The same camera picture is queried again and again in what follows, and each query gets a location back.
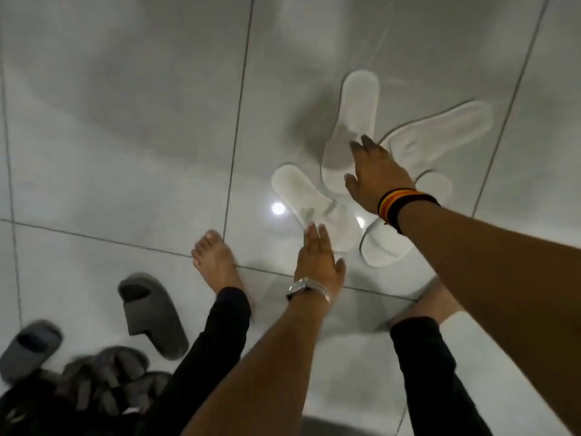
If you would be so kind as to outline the person's foot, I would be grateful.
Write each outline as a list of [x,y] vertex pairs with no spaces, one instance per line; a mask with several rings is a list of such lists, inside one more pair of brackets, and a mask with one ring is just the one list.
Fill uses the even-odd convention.
[[442,325],[447,319],[465,309],[454,298],[439,277],[435,277],[427,285],[418,301],[413,302],[400,313],[381,323],[376,332],[389,331],[403,320],[416,317],[429,317]]
[[248,300],[251,314],[253,314],[254,301],[239,275],[236,259],[216,230],[208,230],[195,243],[191,255],[194,267],[216,295],[226,288],[241,290]]

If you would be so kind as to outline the pile of grey slippers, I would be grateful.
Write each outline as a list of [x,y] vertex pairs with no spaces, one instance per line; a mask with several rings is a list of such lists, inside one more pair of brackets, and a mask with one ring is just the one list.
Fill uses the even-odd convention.
[[0,436],[133,436],[171,378],[126,346],[74,359],[62,373],[35,368],[0,396]]

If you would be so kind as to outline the dark grey slide sandal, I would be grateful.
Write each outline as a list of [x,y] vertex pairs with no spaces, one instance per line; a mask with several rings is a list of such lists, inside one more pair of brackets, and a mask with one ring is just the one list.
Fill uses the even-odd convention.
[[146,335],[164,359],[179,360],[190,349],[169,292],[155,277],[134,273],[118,286],[130,336]]

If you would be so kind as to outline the person's right forearm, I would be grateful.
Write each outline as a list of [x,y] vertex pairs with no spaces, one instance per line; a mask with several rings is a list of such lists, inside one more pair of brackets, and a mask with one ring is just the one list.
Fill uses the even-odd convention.
[[399,224],[464,309],[581,436],[581,249],[429,202],[405,206]]

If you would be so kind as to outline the person's right foot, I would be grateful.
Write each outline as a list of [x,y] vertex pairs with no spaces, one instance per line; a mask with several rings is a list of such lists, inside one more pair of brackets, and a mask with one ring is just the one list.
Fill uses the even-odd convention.
[[442,325],[447,319],[465,309],[454,298],[439,277],[435,277],[427,285],[418,301],[413,302],[400,313],[381,323],[376,332],[389,331],[403,320],[416,317],[429,317]]

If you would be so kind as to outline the silver metal wristwatch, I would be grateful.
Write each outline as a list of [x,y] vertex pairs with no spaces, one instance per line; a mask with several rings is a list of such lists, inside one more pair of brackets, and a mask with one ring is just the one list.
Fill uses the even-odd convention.
[[295,281],[288,289],[286,298],[288,301],[291,301],[295,295],[298,295],[305,291],[314,291],[320,294],[327,302],[327,304],[332,303],[331,294],[326,286],[322,283],[315,281],[308,277],[303,277],[297,281]]

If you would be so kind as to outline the person's left forearm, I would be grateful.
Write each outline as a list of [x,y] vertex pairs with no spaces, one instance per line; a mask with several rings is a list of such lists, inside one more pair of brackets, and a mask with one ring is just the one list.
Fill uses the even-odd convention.
[[181,436],[297,436],[317,337],[329,309],[320,293],[294,295]]

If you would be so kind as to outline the white disposable slipper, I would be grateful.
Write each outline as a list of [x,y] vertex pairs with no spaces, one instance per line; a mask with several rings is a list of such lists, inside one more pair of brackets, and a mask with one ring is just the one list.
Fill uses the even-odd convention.
[[412,178],[431,169],[443,155],[471,144],[493,124],[491,104],[467,101],[430,117],[403,124],[379,143]]
[[300,168],[288,163],[275,170],[271,178],[274,192],[292,211],[302,229],[323,224],[332,250],[347,253],[359,242],[361,226],[345,205],[325,196]]
[[361,143],[362,136],[375,138],[380,92],[378,77],[368,70],[351,72],[343,80],[335,127],[321,161],[321,179],[331,193],[348,193],[345,175],[355,173],[350,143]]
[[[427,170],[415,179],[417,190],[432,195],[440,205],[446,205],[453,193],[452,180],[436,170]],[[401,260],[414,250],[413,243],[383,221],[374,221],[361,240],[359,251],[370,267],[385,267]]]

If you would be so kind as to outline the person's left foot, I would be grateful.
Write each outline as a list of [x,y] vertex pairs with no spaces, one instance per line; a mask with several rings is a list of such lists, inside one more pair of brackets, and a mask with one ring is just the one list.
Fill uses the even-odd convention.
[[216,295],[226,288],[241,290],[248,300],[251,314],[253,314],[254,301],[239,275],[236,259],[216,230],[208,230],[195,243],[191,255],[194,267]]

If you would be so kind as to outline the person's right hand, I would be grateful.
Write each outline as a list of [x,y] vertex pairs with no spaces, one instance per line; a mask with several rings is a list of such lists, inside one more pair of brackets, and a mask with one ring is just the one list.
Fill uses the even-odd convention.
[[352,199],[367,212],[377,214],[380,199],[391,190],[415,189],[406,170],[371,138],[363,135],[360,143],[351,141],[349,147],[354,160],[352,175],[356,176],[360,187],[360,196]]

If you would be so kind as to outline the orange striped wristband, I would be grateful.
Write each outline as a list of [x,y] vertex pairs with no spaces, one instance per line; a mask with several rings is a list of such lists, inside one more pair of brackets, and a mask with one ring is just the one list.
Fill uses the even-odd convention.
[[398,188],[391,190],[380,199],[378,205],[378,216],[383,220],[385,225],[390,225],[388,221],[388,212],[393,204],[403,197],[418,194],[419,192],[417,190],[411,188]]

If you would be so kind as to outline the light grey slide sandal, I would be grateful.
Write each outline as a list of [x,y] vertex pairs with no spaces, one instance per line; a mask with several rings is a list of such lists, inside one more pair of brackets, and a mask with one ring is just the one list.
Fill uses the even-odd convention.
[[14,385],[35,373],[59,349],[60,328],[47,320],[26,325],[0,356],[0,378]]

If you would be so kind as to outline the person's left hand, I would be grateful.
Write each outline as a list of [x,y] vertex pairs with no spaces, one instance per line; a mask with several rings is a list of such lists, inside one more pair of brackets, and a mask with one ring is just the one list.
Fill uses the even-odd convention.
[[326,286],[331,297],[336,297],[343,286],[333,285],[334,267],[338,259],[332,251],[330,236],[323,224],[310,223],[304,232],[303,246],[297,257],[294,281],[311,278]]

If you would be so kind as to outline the person's black trousers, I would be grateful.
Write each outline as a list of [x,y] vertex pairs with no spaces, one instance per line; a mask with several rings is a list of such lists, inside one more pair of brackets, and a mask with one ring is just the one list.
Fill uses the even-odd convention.
[[[134,436],[179,436],[241,358],[251,307],[242,290],[226,287],[206,326],[162,393],[136,425]],[[457,377],[456,362],[432,317],[394,323],[390,337],[403,373],[415,436],[493,436]]]

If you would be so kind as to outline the black wristband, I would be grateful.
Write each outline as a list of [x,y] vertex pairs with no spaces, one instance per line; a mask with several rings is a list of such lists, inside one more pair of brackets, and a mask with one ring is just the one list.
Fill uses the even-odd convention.
[[391,226],[397,232],[397,234],[403,235],[399,224],[399,213],[405,206],[415,202],[429,202],[432,205],[436,205],[438,207],[441,206],[433,196],[424,192],[419,192],[418,195],[411,195],[397,200],[388,212],[388,221],[390,223],[389,226]]

